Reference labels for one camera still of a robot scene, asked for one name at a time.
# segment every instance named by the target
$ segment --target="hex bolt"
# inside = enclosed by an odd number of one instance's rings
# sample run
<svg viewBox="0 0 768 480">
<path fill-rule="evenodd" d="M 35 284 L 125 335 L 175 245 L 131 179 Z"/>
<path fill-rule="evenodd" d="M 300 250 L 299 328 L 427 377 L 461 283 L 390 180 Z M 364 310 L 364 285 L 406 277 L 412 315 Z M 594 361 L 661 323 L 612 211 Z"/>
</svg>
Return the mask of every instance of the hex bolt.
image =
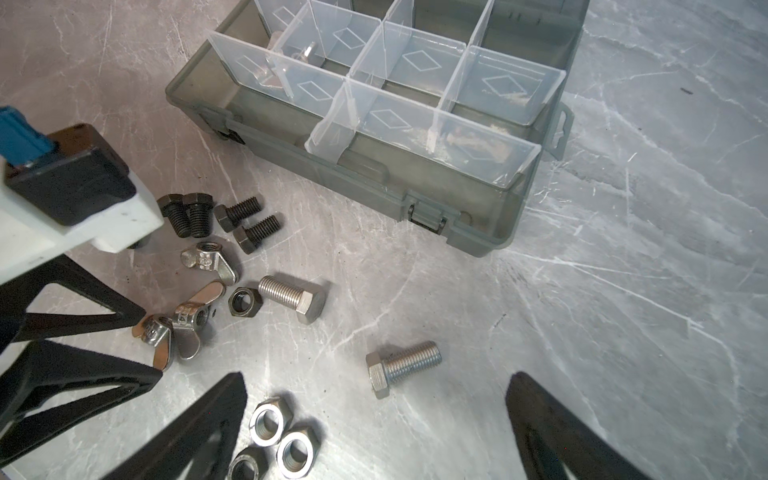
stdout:
<svg viewBox="0 0 768 480">
<path fill-rule="evenodd" d="M 326 293 L 322 290 L 318 293 L 308 292 L 290 283 L 281 282 L 270 275 L 259 282 L 259 293 L 264 298 L 295 310 L 296 316 L 304 325 L 317 320 L 326 304 Z"/>
<path fill-rule="evenodd" d="M 251 215 L 258 214 L 261 211 L 261 205 L 256 197 L 251 197 L 247 200 L 243 200 L 238 204 L 234 204 L 232 207 L 227 205 L 216 205 L 214 208 L 214 217 L 219 222 L 221 228 L 225 232 L 231 232 L 238 225 L 241 220 L 245 220 Z"/>
<path fill-rule="evenodd" d="M 377 399 L 383 399 L 389 395 L 390 385 L 413 373 L 439 365 L 442 356 L 437 345 L 430 341 L 405 349 L 386 360 L 382 360 L 378 352 L 369 353 L 366 362 L 373 392 Z"/>
<path fill-rule="evenodd" d="M 187 208 L 184 206 L 184 195 L 168 194 L 157 199 L 157 206 L 163 217 L 170 221 L 174 232 L 179 238 L 187 238 L 192 234 Z"/>
<path fill-rule="evenodd" d="M 210 209 L 214 207 L 214 198 L 209 194 L 186 194 L 184 205 L 190 214 L 192 237 L 205 238 L 210 235 Z"/>
<path fill-rule="evenodd" d="M 232 235 L 243 252 L 253 253 L 265 238 L 277 232 L 281 227 L 277 218 L 274 215 L 269 215 L 251 228 L 239 226 L 232 232 Z"/>
</svg>

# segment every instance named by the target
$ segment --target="diamond-shaped marking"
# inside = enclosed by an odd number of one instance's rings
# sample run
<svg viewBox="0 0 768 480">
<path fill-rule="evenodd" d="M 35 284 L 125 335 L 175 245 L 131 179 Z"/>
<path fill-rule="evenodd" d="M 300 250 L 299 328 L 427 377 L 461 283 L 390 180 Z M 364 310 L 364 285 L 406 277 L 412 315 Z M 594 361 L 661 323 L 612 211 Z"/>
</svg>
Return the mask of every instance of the diamond-shaped marking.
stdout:
<svg viewBox="0 0 768 480">
<path fill-rule="evenodd" d="M 313 81 L 305 81 L 304 83 L 298 84 L 297 87 L 301 88 L 308 94 L 310 97 L 314 98 L 316 101 L 328 101 L 332 100 L 333 97 L 328 95 L 328 92 L 320 88 L 318 84 L 316 84 Z"/>
<path fill-rule="evenodd" d="M 272 71 L 269 68 L 263 67 L 257 64 L 255 61 L 243 55 L 238 58 L 236 62 L 240 67 L 248 70 L 259 83 L 269 80 L 273 77 Z"/>
<path fill-rule="evenodd" d="M 403 120 L 400 115 L 397 115 L 390 109 L 372 111 L 371 115 L 376 117 L 376 120 L 382 122 L 387 128 L 391 130 L 405 130 L 411 127 L 407 121 Z"/>
<path fill-rule="evenodd" d="M 423 50 L 412 51 L 402 56 L 408 63 L 418 71 L 430 71 L 442 68 L 442 66 L 430 57 L 429 54 Z"/>
<path fill-rule="evenodd" d="M 272 12 L 272 15 L 275 15 L 275 18 L 280 20 L 283 23 L 283 25 L 285 25 L 286 27 L 288 26 L 290 21 L 293 20 L 293 17 L 295 17 L 293 12 L 291 12 L 288 8 L 285 8 L 285 7 L 278 8 L 277 10 Z"/>
<path fill-rule="evenodd" d="M 456 145 L 459 150 L 463 151 L 472 160 L 492 160 L 489 152 L 481 151 L 476 148 L 466 147 L 464 145 Z"/>
<path fill-rule="evenodd" d="M 333 36 L 349 50 L 356 50 L 366 44 L 366 41 L 360 38 L 354 31 L 349 30 L 349 27 L 333 32 Z"/>
<path fill-rule="evenodd" d="M 509 75 L 499 75 L 498 77 L 488 77 L 482 79 L 483 83 L 488 85 L 493 93 L 499 97 L 506 98 L 515 95 L 523 94 L 528 95 L 528 91 L 518 83 L 517 80 Z"/>
</svg>

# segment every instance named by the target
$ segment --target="black bolt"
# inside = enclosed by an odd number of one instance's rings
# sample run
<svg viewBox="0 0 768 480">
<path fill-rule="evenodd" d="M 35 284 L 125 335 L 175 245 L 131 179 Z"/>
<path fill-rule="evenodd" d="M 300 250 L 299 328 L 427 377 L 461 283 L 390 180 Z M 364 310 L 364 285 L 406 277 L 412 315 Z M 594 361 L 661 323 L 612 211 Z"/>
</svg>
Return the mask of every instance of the black bolt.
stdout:
<svg viewBox="0 0 768 480">
<path fill-rule="evenodd" d="M 232 234 L 237 244 L 243 249 L 243 252 L 253 253 L 255 249 L 259 248 L 262 240 L 279 229 L 280 222 L 277 221 L 274 215 L 269 215 L 251 228 L 243 228 L 242 226 L 236 228 Z"/>
<path fill-rule="evenodd" d="M 214 208 L 214 217 L 219 222 L 221 228 L 225 232 L 231 232 L 238 225 L 241 220 L 245 220 L 251 215 L 258 214 L 261 211 L 261 205 L 256 197 L 251 197 L 248 200 L 227 207 L 226 205 L 216 205 Z"/>
<path fill-rule="evenodd" d="M 190 229 L 190 219 L 187 218 L 187 208 L 184 206 L 183 195 L 168 194 L 157 199 L 157 206 L 163 217 L 170 221 L 174 232 L 179 238 L 187 238 L 192 233 Z"/>
<path fill-rule="evenodd" d="M 210 209 L 214 207 L 214 198 L 209 194 L 186 194 L 184 206 L 189 210 L 192 237 L 210 235 Z"/>
</svg>

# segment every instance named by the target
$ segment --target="gray plastic box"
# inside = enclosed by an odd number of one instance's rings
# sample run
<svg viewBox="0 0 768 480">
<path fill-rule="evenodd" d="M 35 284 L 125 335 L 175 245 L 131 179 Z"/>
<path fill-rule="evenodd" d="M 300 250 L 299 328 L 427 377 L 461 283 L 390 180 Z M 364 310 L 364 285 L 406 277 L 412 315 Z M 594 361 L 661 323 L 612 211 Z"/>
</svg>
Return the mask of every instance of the gray plastic box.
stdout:
<svg viewBox="0 0 768 480">
<path fill-rule="evenodd" d="M 352 8 L 384 18 L 389 0 L 355 0 Z M 416 0 L 414 28 L 470 41 L 485 0 Z M 588 0 L 497 0 L 480 47 L 569 72 L 581 38 Z M 253 0 L 243 0 L 217 28 L 266 47 L 270 37 Z M 344 75 L 348 67 L 326 60 L 322 68 Z M 200 128 L 248 146 L 260 157 L 341 193 L 395 220 L 408 219 L 447 238 L 475 257 L 512 242 L 544 151 L 562 159 L 573 114 L 561 102 L 563 81 L 541 113 L 515 124 L 456 103 L 451 112 L 540 144 L 542 153 L 506 188 L 477 180 L 410 151 L 357 132 L 337 164 L 307 153 L 305 143 L 322 120 L 308 111 L 235 82 L 206 41 L 166 88 L 168 101 Z M 383 90 L 437 107 L 439 96 L 386 82 Z"/>
</svg>

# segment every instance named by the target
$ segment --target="box latch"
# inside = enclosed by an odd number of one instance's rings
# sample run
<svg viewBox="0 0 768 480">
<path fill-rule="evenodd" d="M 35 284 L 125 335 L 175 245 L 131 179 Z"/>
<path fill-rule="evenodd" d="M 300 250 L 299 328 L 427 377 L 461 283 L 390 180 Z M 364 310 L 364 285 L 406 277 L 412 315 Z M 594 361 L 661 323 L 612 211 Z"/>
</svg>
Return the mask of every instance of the box latch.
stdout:
<svg viewBox="0 0 768 480">
<path fill-rule="evenodd" d="M 408 220 L 438 235 L 442 233 L 442 229 L 448 222 L 440 210 L 421 202 L 411 204 L 408 209 Z"/>
</svg>

